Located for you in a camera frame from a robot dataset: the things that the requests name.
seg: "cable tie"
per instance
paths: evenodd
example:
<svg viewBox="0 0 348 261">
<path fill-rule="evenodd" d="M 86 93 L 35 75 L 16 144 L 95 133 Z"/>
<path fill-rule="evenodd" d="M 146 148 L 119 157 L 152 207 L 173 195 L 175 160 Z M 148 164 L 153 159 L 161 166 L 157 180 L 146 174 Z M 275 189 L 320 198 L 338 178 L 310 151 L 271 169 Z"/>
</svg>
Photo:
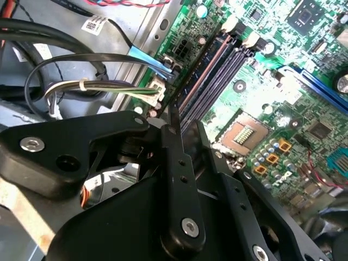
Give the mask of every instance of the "cable tie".
<svg viewBox="0 0 348 261">
<path fill-rule="evenodd" d="M 80 87 L 80 89 L 82 91 L 87 91 L 86 87 L 85 87 L 85 81 L 88 80 L 88 78 L 84 77 L 82 78 L 79 82 L 78 82 L 78 86 Z"/>
</svg>

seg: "ram slot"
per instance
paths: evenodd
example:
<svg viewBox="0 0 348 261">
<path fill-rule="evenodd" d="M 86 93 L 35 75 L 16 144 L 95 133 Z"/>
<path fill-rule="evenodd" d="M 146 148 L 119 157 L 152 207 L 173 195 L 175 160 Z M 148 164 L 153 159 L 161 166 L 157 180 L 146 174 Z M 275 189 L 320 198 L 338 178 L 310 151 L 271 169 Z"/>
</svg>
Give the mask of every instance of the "ram slot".
<svg viewBox="0 0 348 261">
<path fill-rule="evenodd" d="M 204 80 L 200 81 L 198 91 L 181 110 L 182 131 L 185 131 L 191 121 L 204 117 L 247 59 L 254 56 L 254 51 L 242 46 L 241 41 L 235 38 L 230 39 L 228 50 L 228 56 L 223 55 L 215 63 L 215 70 L 202 75 Z"/>
<path fill-rule="evenodd" d="M 179 106 L 180 113 L 189 107 L 189 102 L 200 91 L 200 87 L 204 84 L 207 77 L 212 75 L 212 72 L 216 69 L 216 65 L 221 62 L 221 57 L 230 50 L 230 40 L 231 37 L 228 35 L 225 38 L 221 36 L 215 37 L 200 57 L 195 69 L 184 80 L 183 89 L 177 97 L 177 105 Z"/>
</svg>

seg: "blue pcie slot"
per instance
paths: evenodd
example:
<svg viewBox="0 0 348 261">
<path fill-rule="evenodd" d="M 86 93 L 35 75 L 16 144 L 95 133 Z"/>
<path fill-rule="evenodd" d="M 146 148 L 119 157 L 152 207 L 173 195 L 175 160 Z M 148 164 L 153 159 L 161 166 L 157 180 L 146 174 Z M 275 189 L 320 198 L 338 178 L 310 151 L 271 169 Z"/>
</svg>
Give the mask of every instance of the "blue pcie slot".
<svg viewBox="0 0 348 261">
<path fill-rule="evenodd" d="M 291 72 L 291 75 L 293 75 L 301 83 L 310 87 L 318 95 L 323 97 L 344 114 L 348 114 L 348 101 L 340 97 L 337 92 L 327 87 L 324 83 L 310 74 L 307 70 L 297 67 L 284 66 L 278 69 L 278 71 L 283 75 L 287 75 L 288 72 Z"/>
</svg>

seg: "red wire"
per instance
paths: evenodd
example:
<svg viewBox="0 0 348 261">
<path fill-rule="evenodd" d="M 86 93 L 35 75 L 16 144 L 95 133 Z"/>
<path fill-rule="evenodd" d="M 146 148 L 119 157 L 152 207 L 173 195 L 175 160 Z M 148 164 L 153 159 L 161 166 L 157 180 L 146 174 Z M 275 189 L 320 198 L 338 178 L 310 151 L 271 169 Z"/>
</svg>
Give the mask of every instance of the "red wire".
<svg viewBox="0 0 348 261">
<path fill-rule="evenodd" d="M 4 15 L 2 18 L 11 18 L 13 9 L 15 8 L 14 0 L 9 0 L 6 7 L 4 8 Z"/>
<path fill-rule="evenodd" d="M 14 0 L 8 0 L 7 5 L 4 8 L 4 12 L 2 14 L 2 18 L 11 18 L 12 12 L 15 9 L 15 2 Z M 1 41 L 1 48 L 3 48 L 5 45 L 5 40 Z"/>
<path fill-rule="evenodd" d="M 312 159 L 311 159 L 311 155 L 312 155 L 311 151 L 308 150 L 308 161 L 309 161 L 310 168 L 311 168 L 311 170 L 313 171 L 313 173 L 314 173 L 314 175 L 315 175 L 315 178 L 316 178 L 320 183 L 322 183 L 322 184 L 324 184 L 324 185 L 326 185 L 326 186 L 328 186 L 328 187 L 335 187 L 335 188 L 341 188 L 341 189 L 344 188 L 343 185 L 330 184 L 330 183 L 328 184 L 328 183 L 326 183 L 326 182 L 318 175 L 317 171 L 315 170 L 313 161 L 312 161 Z"/>
<path fill-rule="evenodd" d="M 143 5 L 143 4 L 136 4 L 136 3 L 133 3 L 131 1 L 128 1 L 128 0 L 122 0 L 122 1 L 119 1 L 119 2 L 113 2 L 113 1 L 109 1 L 109 0 L 104 0 L 103 2 L 100 2 L 100 3 L 96 3 L 96 2 L 92 2 L 90 0 L 85 0 L 85 2 L 87 4 L 91 4 L 91 5 L 103 5 L 103 6 L 108 6 L 108 5 L 127 5 L 127 6 L 134 6 L 134 7 L 139 7 L 139 8 L 151 8 L 151 7 L 161 7 L 161 6 L 164 6 L 165 4 L 168 4 L 170 2 L 170 0 L 165 0 L 164 2 L 161 2 L 161 3 L 157 3 L 157 4 L 146 4 L 146 5 Z"/>
</svg>

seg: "black cable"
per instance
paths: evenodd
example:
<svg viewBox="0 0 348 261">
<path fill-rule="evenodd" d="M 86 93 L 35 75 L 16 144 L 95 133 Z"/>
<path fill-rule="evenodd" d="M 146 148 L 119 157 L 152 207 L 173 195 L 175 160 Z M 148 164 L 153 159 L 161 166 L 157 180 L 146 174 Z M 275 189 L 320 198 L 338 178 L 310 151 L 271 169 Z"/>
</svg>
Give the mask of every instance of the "black cable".
<svg viewBox="0 0 348 261">
<path fill-rule="evenodd" d="M 31 41 L 32 40 L 32 42 L 55 45 L 64 49 L 68 49 L 69 51 L 74 53 L 93 53 L 93 51 L 89 47 L 87 47 L 86 45 L 84 45 L 83 43 L 75 39 L 74 37 L 62 31 L 54 29 L 52 27 L 44 26 L 43 24 L 32 23 L 32 22 L 22 21 L 17 19 L 0 18 L 0 28 L 8 28 L 11 30 L 19 31 L 19 32 L 16 32 L 15 34 L 13 34 L 13 32 L 3 32 L 3 33 L 9 33 L 9 34 L 8 35 L 4 34 L 1 36 L 3 38 L 11 38 L 14 41 Z M 21 35 L 21 37 L 16 36 L 16 34 L 19 34 L 20 32 L 23 32 L 23 31 L 36 32 L 43 35 L 25 33 L 27 35 Z M 108 77 L 106 74 L 106 67 L 102 63 L 92 63 L 92 64 L 98 72 L 97 75 L 100 76 L 101 79 L 107 80 Z"/>
<path fill-rule="evenodd" d="M 61 7 L 64 7 L 64 8 L 66 8 L 66 9 L 68 9 L 76 14 L 79 14 L 79 15 L 83 15 L 86 17 L 91 17 L 94 15 L 93 13 L 91 13 L 87 10 L 84 10 L 83 8 L 71 3 L 68 0 L 51 0 L 51 2 L 59 4 Z M 120 34 L 122 35 L 122 37 L 125 40 L 128 47 L 131 48 L 133 46 L 132 41 L 130 41 L 130 39 L 128 38 L 126 33 L 122 30 L 122 28 L 114 20 L 108 19 L 108 21 L 114 27 L 116 27 L 116 29 L 120 32 Z"/>
<path fill-rule="evenodd" d="M 41 117 L 44 117 L 47 119 L 47 115 L 43 114 L 40 110 L 38 110 L 33 101 L 30 99 L 29 96 L 29 85 L 30 82 L 32 81 L 33 76 L 35 75 L 36 71 L 39 70 L 40 68 L 42 68 L 43 66 L 50 64 L 50 63 L 54 63 L 57 61 L 88 61 L 88 62 L 92 62 L 92 61 L 113 61 L 113 62 L 121 62 L 121 63 L 135 63 L 135 64 L 140 64 L 140 65 L 145 65 L 148 66 L 150 68 L 154 68 L 160 72 L 162 72 L 163 74 L 167 75 L 169 78 L 172 77 L 172 74 L 168 73 L 167 71 L 165 71 L 162 68 L 153 66 L 151 64 L 149 64 L 146 61 L 143 61 L 141 59 L 135 58 L 135 57 L 130 57 L 124 54 L 113 54 L 113 53 L 89 53 L 89 54 L 68 54 L 68 55 L 62 55 L 62 56 L 57 56 L 57 57 L 53 57 L 51 59 L 45 60 L 42 63 L 40 63 L 37 67 L 35 67 L 30 74 L 28 75 L 26 82 L 24 84 L 24 93 L 25 93 L 25 97 L 26 97 L 26 102 L 28 103 L 28 106 L 30 107 L 30 109 L 36 113 L 37 115 L 40 115 Z"/>
<path fill-rule="evenodd" d="M 19 43 L 19 42 L 11 42 L 11 44 L 23 55 L 23 57 L 28 61 L 29 65 L 31 67 L 36 67 L 37 64 L 43 61 L 41 55 L 39 52 L 36 50 L 36 48 L 27 43 Z M 37 90 L 32 90 L 32 93 L 30 96 L 33 101 L 38 101 L 41 99 L 44 95 L 44 89 L 43 87 L 45 86 L 45 80 L 44 80 L 44 75 L 48 74 L 48 70 L 41 68 L 40 71 L 38 71 L 38 80 L 41 86 L 41 91 Z M 0 98 L 3 98 L 4 100 L 7 101 L 18 101 L 22 100 L 24 98 L 24 88 L 22 87 L 22 90 L 20 91 L 18 88 L 15 86 L 7 86 L 8 88 L 1 88 L 0 89 Z"/>
<path fill-rule="evenodd" d="M 32 22 L 32 23 L 35 23 L 34 22 L 34 19 L 31 17 L 30 13 L 25 9 L 24 6 L 21 5 L 20 3 L 20 0 L 15 0 L 15 3 L 16 3 L 16 7 L 15 7 L 15 10 L 13 11 L 13 14 L 15 13 L 17 7 L 20 7 L 20 9 L 22 9 L 22 11 L 25 13 L 25 15 L 29 18 L 29 21 Z M 59 73 L 59 77 L 62 81 L 64 81 L 64 78 L 63 78 L 63 74 L 61 72 L 61 69 L 59 68 L 58 64 L 57 63 L 54 63 L 54 65 L 56 66 L 57 70 L 58 70 L 58 73 Z"/>
</svg>

